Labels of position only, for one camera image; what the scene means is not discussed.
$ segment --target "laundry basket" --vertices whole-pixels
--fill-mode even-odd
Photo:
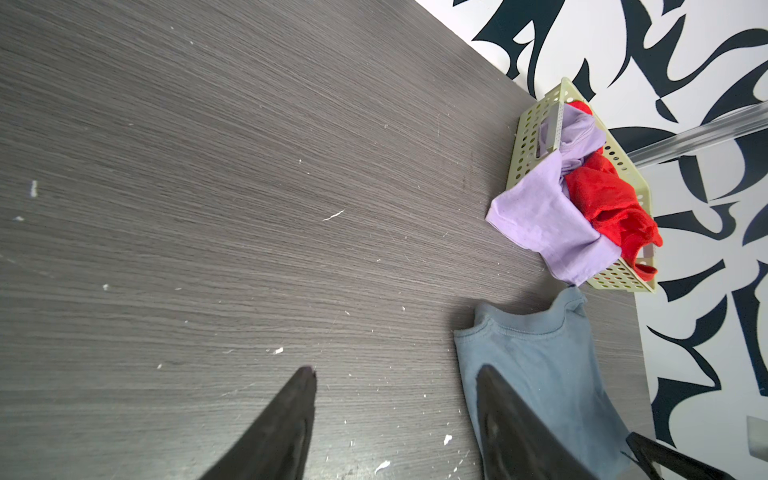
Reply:
[[[549,153],[558,149],[563,128],[563,105],[575,100],[589,104],[571,81],[563,77],[559,86],[549,91],[544,98],[520,117],[518,131],[515,136],[515,149],[512,151],[512,163],[507,179],[507,190],[514,188]],[[611,135],[611,132],[600,121],[597,112],[592,109],[592,113],[598,127],[605,132],[607,138],[604,147],[605,157],[616,167],[619,177],[634,187],[638,202],[651,215],[650,189],[648,184],[632,164],[627,154],[624,153],[619,143],[616,142],[613,135]],[[557,128],[550,127],[547,129],[546,148],[540,152],[541,156],[537,157],[536,146],[538,145],[539,126],[546,118],[549,118],[550,125],[557,125]],[[646,246],[637,257],[637,262],[654,266],[654,246]],[[624,292],[654,292],[656,290],[656,280],[644,282],[621,258],[598,275],[589,279],[588,283],[594,288],[602,290]]]

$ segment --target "red garment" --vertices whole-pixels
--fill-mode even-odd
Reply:
[[[574,100],[571,103],[569,103],[569,105],[572,106],[573,108],[577,108],[578,110],[583,111],[585,114],[592,115],[592,110],[583,101]]]
[[[565,176],[571,201],[602,233],[621,247],[621,258],[646,282],[656,269],[635,263],[640,249],[649,243],[661,247],[659,227],[637,202],[634,188],[619,178],[613,164],[596,151]]]

